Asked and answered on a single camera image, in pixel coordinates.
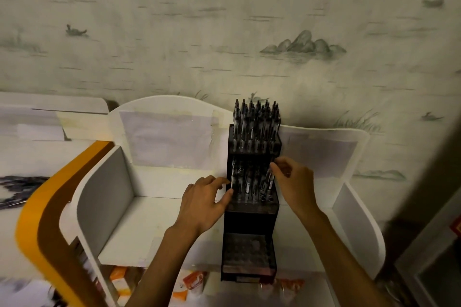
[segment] black pen holder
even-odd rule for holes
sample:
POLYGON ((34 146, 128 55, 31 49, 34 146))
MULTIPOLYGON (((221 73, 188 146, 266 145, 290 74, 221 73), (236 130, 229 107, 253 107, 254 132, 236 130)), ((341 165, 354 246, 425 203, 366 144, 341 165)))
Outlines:
MULTIPOLYGON (((229 128, 227 153, 227 178, 232 178, 232 162, 268 168, 271 160, 280 155, 282 143, 277 134, 272 148, 262 146, 255 150, 235 148, 234 125, 229 128)), ((273 283, 277 273, 277 263, 272 240, 275 221, 279 212, 279 198, 275 185, 271 197, 257 202, 245 199, 235 192, 224 212, 224 237, 221 260, 221 280, 241 283, 273 283)))

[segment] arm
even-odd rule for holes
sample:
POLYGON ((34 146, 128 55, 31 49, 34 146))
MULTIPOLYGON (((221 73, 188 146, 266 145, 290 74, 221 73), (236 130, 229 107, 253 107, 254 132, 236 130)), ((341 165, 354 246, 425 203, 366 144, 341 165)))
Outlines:
POLYGON ((282 194, 308 231, 342 307, 390 307, 371 278, 357 263, 319 209, 314 194, 314 173, 287 157, 271 163, 282 194))
POLYGON ((155 257, 126 307, 168 306, 187 252, 199 235, 223 215, 232 199, 230 189, 218 203, 214 202, 216 192, 224 183, 229 183, 224 177, 208 176, 187 187, 175 224, 165 231, 155 257))

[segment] wallpaper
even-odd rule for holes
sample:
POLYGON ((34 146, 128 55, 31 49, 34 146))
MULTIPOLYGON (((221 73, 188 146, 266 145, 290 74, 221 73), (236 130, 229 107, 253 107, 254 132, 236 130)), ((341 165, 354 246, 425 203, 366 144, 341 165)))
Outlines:
POLYGON ((268 99, 364 129, 351 183, 379 222, 461 113, 460 50, 461 0, 0 0, 1 90, 268 99))

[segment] person's left hand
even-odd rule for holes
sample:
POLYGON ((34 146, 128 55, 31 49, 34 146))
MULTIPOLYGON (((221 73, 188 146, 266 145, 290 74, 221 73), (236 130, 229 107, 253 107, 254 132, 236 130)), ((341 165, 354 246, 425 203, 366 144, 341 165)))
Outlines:
POLYGON ((218 189, 228 183, 225 177, 215 178, 210 175, 200 177, 195 184, 187 186, 175 226, 193 231, 196 237, 213 227, 232 199, 234 190, 231 188, 219 202, 214 202, 218 189))

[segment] forearm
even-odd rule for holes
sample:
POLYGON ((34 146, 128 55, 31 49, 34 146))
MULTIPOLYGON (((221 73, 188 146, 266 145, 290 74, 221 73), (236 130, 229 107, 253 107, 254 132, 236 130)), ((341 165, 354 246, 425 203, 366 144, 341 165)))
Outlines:
POLYGON ((186 228, 168 228, 126 307, 168 306, 179 270, 196 239, 197 235, 186 228))
POLYGON ((327 216, 303 221, 342 307, 389 307, 388 300, 336 234, 327 216))

